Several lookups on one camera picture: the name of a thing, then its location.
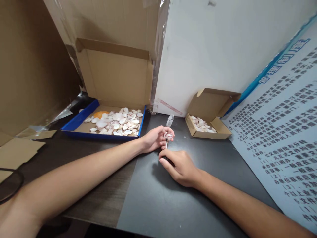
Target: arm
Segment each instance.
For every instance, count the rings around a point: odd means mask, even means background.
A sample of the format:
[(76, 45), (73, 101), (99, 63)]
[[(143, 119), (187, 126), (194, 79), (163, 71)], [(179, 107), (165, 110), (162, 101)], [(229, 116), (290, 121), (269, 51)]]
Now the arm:
[(0, 206), (0, 237), (35, 237), (45, 221), (71, 206), (135, 156), (165, 148), (157, 127), (145, 136), (63, 165), (24, 186)]
[[(175, 168), (162, 158), (164, 155), (173, 161)], [(196, 168), (186, 152), (166, 149), (159, 157), (174, 180), (205, 194), (250, 237), (315, 237), (270, 206)]]

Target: person's left hand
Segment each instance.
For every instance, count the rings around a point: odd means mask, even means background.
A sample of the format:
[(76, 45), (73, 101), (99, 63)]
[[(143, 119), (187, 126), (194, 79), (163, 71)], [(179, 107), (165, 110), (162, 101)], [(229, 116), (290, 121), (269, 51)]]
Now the person's left hand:
[(173, 137), (175, 137), (174, 131), (170, 127), (164, 126), (153, 128), (144, 136), (142, 136), (140, 138), (143, 141), (144, 146), (142, 153), (149, 153), (160, 147), (162, 148), (162, 150), (165, 149), (166, 141), (164, 138), (164, 134), (168, 131), (173, 134)]

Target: forearm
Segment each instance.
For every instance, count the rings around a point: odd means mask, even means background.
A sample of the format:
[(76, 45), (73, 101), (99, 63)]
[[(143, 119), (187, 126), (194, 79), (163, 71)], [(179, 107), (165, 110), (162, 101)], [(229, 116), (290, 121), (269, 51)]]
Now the forearm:
[(285, 215), (205, 171), (195, 188), (220, 207), (250, 237), (315, 237)]
[(21, 189), (15, 203), (42, 221), (79, 200), (142, 151), (140, 139), (63, 165)]

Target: poster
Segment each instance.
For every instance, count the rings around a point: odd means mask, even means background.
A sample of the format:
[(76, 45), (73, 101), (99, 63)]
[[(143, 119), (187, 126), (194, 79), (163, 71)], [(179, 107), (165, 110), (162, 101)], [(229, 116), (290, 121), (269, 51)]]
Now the poster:
[(317, 234), (317, 23), (295, 37), (222, 121), (281, 210)]

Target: gray desk surface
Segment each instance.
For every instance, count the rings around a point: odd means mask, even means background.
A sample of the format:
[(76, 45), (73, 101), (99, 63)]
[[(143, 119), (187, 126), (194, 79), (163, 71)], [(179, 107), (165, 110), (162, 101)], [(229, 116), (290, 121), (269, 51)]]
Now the gray desk surface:
[[(152, 116), (148, 129), (166, 120)], [(279, 210), (229, 140), (193, 138), (183, 118), (172, 129), (169, 149), (187, 151), (197, 167)], [(177, 184), (157, 152), (138, 158), (117, 228), (153, 237), (246, 237), (207, 197)]]
[[(51, 129), (59, 129), (92, 99), (72, 109), (73, 115)], [(145, 115), (142, 134), (164, 125), (168, 116)], [(186, 150), (194, 163), (217, 178), (279, 210), (231, 142), (192, 138), (184, 118), (175, 118), (171, 150)], [(20, 166), (25, 183), (63, 164), (119, 144), (68, 138), (58, 131), (38, 153)], [(66, 210), (73, 219), (153, 237), (245, 237), (217, 206), (194, 189), (177, 184), (158, 161), (159, 151), (141, 155)], [(0, 185), (0, 193), (10, 179)]]

